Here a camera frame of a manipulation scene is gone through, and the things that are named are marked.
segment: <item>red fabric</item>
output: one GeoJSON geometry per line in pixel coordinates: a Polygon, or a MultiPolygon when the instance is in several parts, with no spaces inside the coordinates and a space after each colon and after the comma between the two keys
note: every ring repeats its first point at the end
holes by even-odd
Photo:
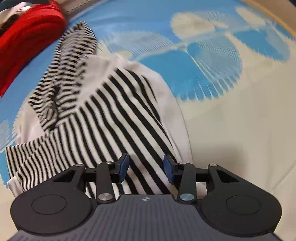
{"type": "Polygon", "coordinates": [[[22,68],[59,38],[66,28],[56,1],[35,5],[0,37],[0,96],[22,68]]]}

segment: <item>wooden edge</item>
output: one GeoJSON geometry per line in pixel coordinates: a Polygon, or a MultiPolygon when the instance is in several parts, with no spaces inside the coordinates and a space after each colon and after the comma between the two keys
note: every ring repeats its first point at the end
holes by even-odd
{"type": "Polygon", "coordinates": [[[280,19],[275,14],[273,14],[270,10],[261,6],[259,3],[255,2],[254,0],[241,0],[241,1],[249,4],[250,6],[260,10],[261,12],[271,17],[273,20],[279,23],[284,29],[286,29],[290,34],[292,34],[296,38],[296,31],[294,31],[291,27],[289,27],[288,24],[286,24],[282,19],[280,19]]]}

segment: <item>red garment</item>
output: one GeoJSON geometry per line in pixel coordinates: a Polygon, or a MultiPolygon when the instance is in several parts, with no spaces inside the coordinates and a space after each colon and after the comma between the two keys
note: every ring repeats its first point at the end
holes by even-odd
{"type": "Polygon", "coordinates": [[[56,1],[35,5],[0,37],[0,96],[23,67],[65,31],[66,21],[56,1]]]}

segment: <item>black and white striped garment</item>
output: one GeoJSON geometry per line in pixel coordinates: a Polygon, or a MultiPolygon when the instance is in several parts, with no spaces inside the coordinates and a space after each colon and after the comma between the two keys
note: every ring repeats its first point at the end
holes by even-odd
{"type": "MultiPolygon", "coordinates": [[[[176,194],[163,169],[163,156],[175,159],[175,152],[145,76],[115,68],[82,103],[77,102],[80,85],[95,81],[84,79],[84,54],[95,52],[95,42],[85,23],[61,38],[54,63],[29,101],[45,135],[6,149],[10,177],[16,175],[26,191],[77,163],[92,168],[127,152],[132,160],[124,182],[113,185],[115,195],[176,194]]],[[[95,190],[89,183],[86,194],[94,198],[95,190]]]]}

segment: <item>bed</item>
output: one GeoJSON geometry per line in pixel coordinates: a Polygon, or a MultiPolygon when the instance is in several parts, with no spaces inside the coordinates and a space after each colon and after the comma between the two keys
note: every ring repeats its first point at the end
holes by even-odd
{"type": "MultiPolygon", "coordinates": [[[[193,162],[217,163],[275,195],[276,233],[295,240],[296,39],[265,13],[235,0],[109,0],[74,16],[95,32],[98,55],[118,53],[160,73],[185,120],[193,162]]],[[[0,209],[15,232],[5,147],[14,145],[22,103],[57,42],[34,58],[0,99],[0,209]]]]}

